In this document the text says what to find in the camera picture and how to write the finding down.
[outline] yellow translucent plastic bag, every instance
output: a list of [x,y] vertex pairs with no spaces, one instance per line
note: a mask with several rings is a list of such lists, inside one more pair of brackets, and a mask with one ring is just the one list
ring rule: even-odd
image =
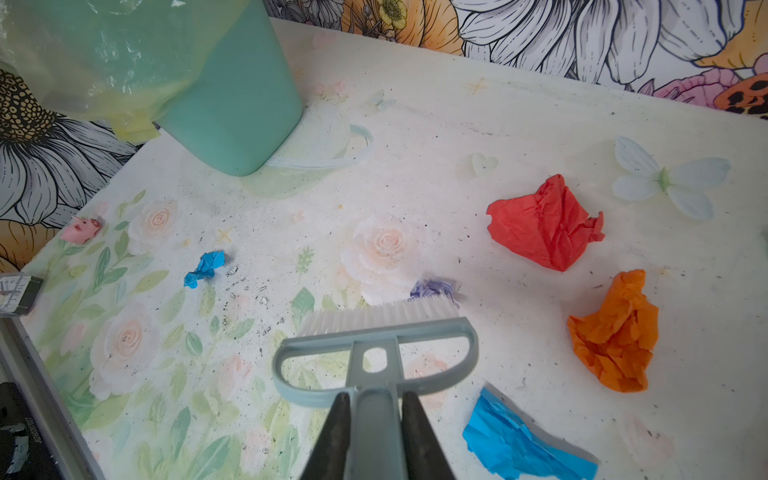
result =
[[121,140],[191,85],[249,0],[5,0],[0,61],[44,108],[107,120]]

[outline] brush bristles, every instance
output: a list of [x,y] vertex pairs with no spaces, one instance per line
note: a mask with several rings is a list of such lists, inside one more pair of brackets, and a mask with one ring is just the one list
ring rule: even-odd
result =
[[458,317],[453,300],[447,296],[426,296],[364,306],[354,310],[320,310],[309,313],[296,336],[324,335],[326,333],[365,330],[403,323],[427,322]]

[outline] floral tabletop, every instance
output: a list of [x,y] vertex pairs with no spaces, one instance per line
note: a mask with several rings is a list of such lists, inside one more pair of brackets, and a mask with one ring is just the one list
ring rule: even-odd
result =
[[[760,477],[763,122],[274,24],[306,99],[280,155],[228,177],[164,134],[25,268],[45,285],[22,322],[107,480],[296,478],[326,411],[280,398],[276,346],[308,312],[430,289],[452,291],[481,340],[472,375],[422,399],[458,478],[492,478],[461,438],[486,383],[599,459],[598,478]],[[729,159],[707,192],[714,218],[691,220],[665,194],[614,196],[619,135],[665,168]],[[494,242],[485,215],[555,174],[604,214],[605,239],[565,273]],[[224,267],[183,287],[215,250]],[[637,268],[660,340],[648,390],[620,394],[574,355],[566,320]],[[408,376],[462,358],[453,343],[403,355]],[[286,376],[321,388],[345,369],[340,353]]]

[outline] large blue paper piece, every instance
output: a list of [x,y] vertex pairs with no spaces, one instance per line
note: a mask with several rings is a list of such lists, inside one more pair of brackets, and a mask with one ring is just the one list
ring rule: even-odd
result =
[[224,252],[203,253],[200,257],[200,263],[194,272],[189,272],[184,276],[184,286],[197,288],[197,281],[203,278],[211,278],[214,270],[224,265]]
[[524,473],[560,480],[593,480],[598,473],[594,463],[544,443],[487,389],[482,390],[464,429],[464,440],[489,472],[505,480],[515,480]]

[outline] white butterfly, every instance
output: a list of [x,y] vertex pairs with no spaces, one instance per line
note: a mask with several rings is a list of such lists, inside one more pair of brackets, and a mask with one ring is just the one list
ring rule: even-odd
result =
[[725,158],[702,158],[670,170],[629,138],[616,138],[616,161],[631,175],[614,182],[614,195],[630,202],[651,198],[659,192],[669,196],[683,214],[694,220],[711,220],[712,202],[699,192],[722,184],[730,170]]
[[393,106],[397,102],[396,99],[390,98],[389,100],[384,100],[384,90],[379,90],[375,94],[371,95],[368,99],[368,103],[373,105],[376,110],[378,111],[384,111],[387,108]]

